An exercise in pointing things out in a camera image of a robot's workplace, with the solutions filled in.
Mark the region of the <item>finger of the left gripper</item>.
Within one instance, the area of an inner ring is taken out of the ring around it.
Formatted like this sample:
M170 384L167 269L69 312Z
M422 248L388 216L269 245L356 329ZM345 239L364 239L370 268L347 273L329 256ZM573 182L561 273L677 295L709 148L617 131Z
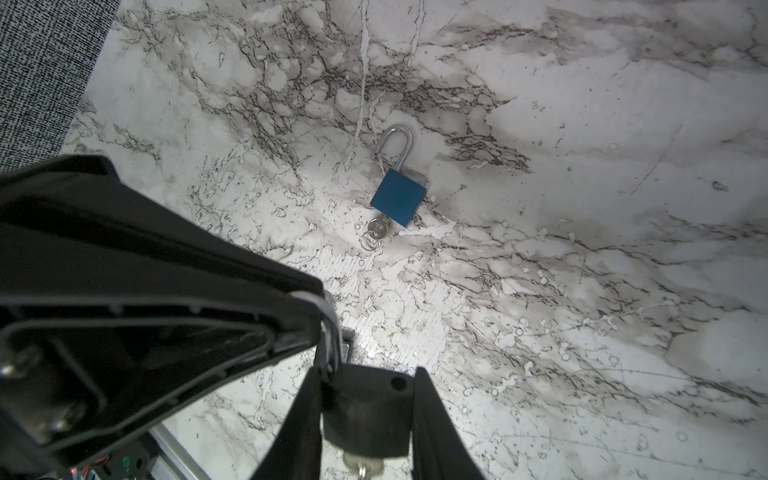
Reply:
M324 301L1 309L1 470L62 472L216 389L331 337Z
M2 174L1 219L284 293L324 293L319 279L228 242L131 189L103 155L63 155Z

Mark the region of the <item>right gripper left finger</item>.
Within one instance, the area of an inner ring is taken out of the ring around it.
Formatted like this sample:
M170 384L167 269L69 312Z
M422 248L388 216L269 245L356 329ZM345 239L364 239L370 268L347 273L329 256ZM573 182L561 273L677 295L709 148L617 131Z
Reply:
M270 450L252 479L319 479L322 456L320 420L322 374L312 367Z

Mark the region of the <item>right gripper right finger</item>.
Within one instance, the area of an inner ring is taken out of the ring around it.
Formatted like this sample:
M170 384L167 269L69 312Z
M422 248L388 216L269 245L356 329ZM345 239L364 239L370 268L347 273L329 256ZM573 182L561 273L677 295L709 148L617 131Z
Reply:
M483 479L422 367L414 377L412 420L413 479Z

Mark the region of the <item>small black padlock top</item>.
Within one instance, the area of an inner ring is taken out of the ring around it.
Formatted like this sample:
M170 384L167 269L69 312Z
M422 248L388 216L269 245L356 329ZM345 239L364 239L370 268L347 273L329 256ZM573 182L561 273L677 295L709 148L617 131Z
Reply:
M413 381L404 374L353 364L352 336L330 303L312 300L322 314L323 334L315 354L321 368L323 435L343 451L346 467L359 479L384 471L384 462L410 450Z

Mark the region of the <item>blue padlock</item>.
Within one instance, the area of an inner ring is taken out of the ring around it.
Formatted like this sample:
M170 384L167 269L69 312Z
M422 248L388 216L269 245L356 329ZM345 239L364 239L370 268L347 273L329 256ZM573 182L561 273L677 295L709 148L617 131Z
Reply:
M381 154L394 134L402 134L405 144L395 165L384 171ZM426 188L402 172L413 145L413 130L399 123L384 130L373 150L373 159L379 163L384 177L370 201L370 206L379 214L368 223L366 232L361 236L361 246L366 251L374 251L381 245L389 235L392 223L406 228L424 200Z

